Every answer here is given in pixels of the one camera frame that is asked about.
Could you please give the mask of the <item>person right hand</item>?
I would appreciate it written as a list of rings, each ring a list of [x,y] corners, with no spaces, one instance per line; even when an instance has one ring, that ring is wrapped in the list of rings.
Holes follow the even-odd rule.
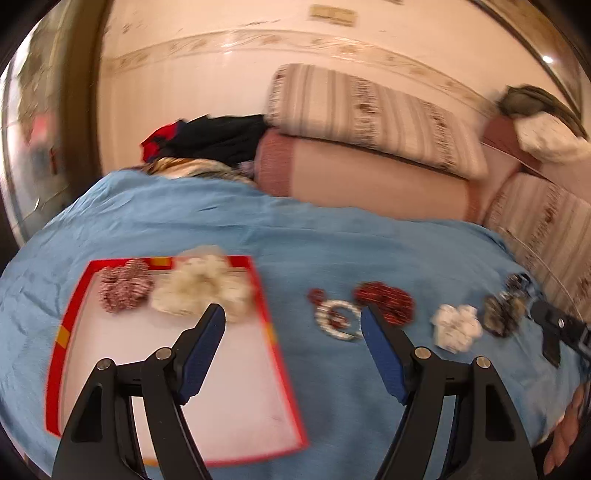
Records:
[[[562,419],[553,430],[551,447],[546,454],[543,473],[552,473],[564,464],[579,434],[585,400],[589,398],[590,382],[581,384],[573,395]]]

